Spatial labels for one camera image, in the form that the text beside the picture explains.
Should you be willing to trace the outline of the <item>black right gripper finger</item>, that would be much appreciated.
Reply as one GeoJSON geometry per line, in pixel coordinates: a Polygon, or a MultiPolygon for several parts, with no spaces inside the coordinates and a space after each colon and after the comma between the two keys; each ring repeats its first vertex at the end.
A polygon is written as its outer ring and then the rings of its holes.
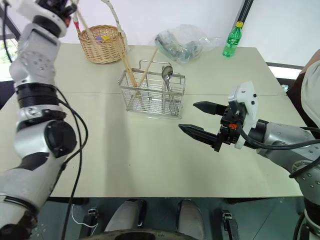
{"type": "Polygon", "coordinates": [[[192,124],[179,124],[178,127],[194,140],[210,145],[216,152],[220,151],[221,142],[216,134],[207,132],[203,128],[192,124]]]}
{"type": "Polygon", "coordinates": [[[227,106],[225,105],[221,105],[221,104],[217,104],[209,101],[195,102],[193,106],[204,113],[207,113],[210,115],[219,115],[219,116],[222,116],[225,110],[227,109],[227,106]]]}

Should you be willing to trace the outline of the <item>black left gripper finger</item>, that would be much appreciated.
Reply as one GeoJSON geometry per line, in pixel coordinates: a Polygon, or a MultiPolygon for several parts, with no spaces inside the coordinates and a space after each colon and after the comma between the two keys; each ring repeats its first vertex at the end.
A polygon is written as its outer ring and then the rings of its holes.
{"type": "Polygon", "coordinates": [[[72,15],[74,12],[77,11],[77,6],[76,5],[69,5],[65,7],[62,11],[62,16],[64,18],[68,18],[70,15],[72,15]]]}

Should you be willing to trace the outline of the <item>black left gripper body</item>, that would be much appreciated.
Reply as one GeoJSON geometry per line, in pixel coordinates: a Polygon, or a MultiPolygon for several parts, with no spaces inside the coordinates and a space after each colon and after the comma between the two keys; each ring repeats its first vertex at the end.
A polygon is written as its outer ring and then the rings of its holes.
{"type": "Polygon", "coordinates": [[[58,16],[66,16],[67,2],[67,0],[38,0],[37,4],[58,16]]]}

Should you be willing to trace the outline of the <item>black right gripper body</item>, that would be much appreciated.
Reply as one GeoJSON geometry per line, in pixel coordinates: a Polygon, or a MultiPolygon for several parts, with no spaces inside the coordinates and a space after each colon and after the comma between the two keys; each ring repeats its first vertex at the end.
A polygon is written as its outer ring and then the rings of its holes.
{"type": "Polygon", "coordinates": [[[243,104],[240,105],[240,109],[237,109],[235,112],[231,109],[231,107],[225,105],[218,105],[216,109],[216,113],[221,116],[220,119],[220,130],[218,133],[219,138],[225,144],[235,144],[240,134],[237,130],[237,123],[244,123],[247,110],[243,104]]]}

